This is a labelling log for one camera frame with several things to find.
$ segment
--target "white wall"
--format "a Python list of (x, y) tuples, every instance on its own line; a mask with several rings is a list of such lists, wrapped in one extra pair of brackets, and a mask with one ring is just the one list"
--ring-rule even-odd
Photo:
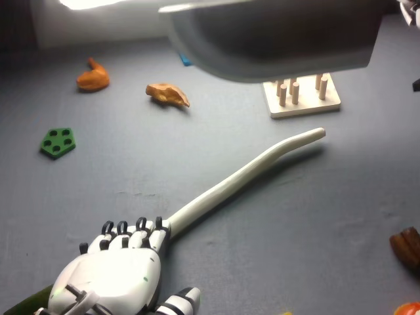
[(185, 0), (129, 0), (87, 10), (70, 10), (59, 0), (31, 0), (39, 48), (161, 37), (158, 10)]

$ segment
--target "orange toy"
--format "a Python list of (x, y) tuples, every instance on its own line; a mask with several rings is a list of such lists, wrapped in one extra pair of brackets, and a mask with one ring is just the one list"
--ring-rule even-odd
[(110, 84), (108, 72), (93, 58), (88, 59), (92, 71), (86, 71), (77, 78), (77, 86), (86, 91), (97, 91), (107, 87)]
[(408, 303), (396, 309), (394, 315), (415, 315), (420, 310), (420, 303)]

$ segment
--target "tabletop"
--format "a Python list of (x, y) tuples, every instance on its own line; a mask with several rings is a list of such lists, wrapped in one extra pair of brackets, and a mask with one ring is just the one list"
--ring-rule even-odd
[[(392, 314), (419, 298), (389, 236), (420, 226), (420, 33), (384, 18), (367, 68), (333, 73), (340, 112), (273, 120), (263, 87), (184, 67), (164, 39), (0, 58), (0, 307), (52, 284), (107, 220), (168, 217), (271, 145), (324, 127), (177, 238), (161, 298), (203, 292), (201, 315)], [(88, 57), (111, 84), (79, 93)], [(188, 96), (150, 102), (149, 83)], [(75, 150), (39, 153), (51, 128)]]

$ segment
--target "blue object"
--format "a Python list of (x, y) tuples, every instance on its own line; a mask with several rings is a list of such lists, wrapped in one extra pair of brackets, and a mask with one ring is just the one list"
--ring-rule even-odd
[(182, 63), (184, 64), (184, 66), (188, 67), (188, 66), (192, 65), (190, 59), (186, 58), (183, 54), (179, 54), (179, 56), (182, 60)]

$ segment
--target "wooden peg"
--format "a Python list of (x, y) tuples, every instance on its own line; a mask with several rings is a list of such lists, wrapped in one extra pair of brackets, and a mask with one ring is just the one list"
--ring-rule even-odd
[(284, 83), (284, 80), (277, 81), (277, 96), (280, 96), (280, 86)]
[(297, 78), (296, 77), (292, 77), (291, 79), (290, 79), (290, 85), (289, 85), (289, 94), (290, 95), (292, 95), (292, 92), (293, 92), (293, 84), (294, 84), (294, 82), (296, 82), (297, 81)]
[(322, 77), (321, 78), (321, 84), (320, 84), (320, 94), (318, 95), (320, 100), (325, 100), (326, 99), (327, 84), (328, 84), (328, 78), (327, 77)]
[(291, 102), (296, 105), (299, 103), (299, 83), (294, 82), (292, 89)]
[(280, 85), (280, 106), (286, 106), (286, 94), (287, 94), (287, 87), (286, 84)]
[(316, 80), (315, 80), (315, 89), (316, 90), (320, 90), (321, 78), (322, 78), (322, 74), (317, 74), (316, 75)]

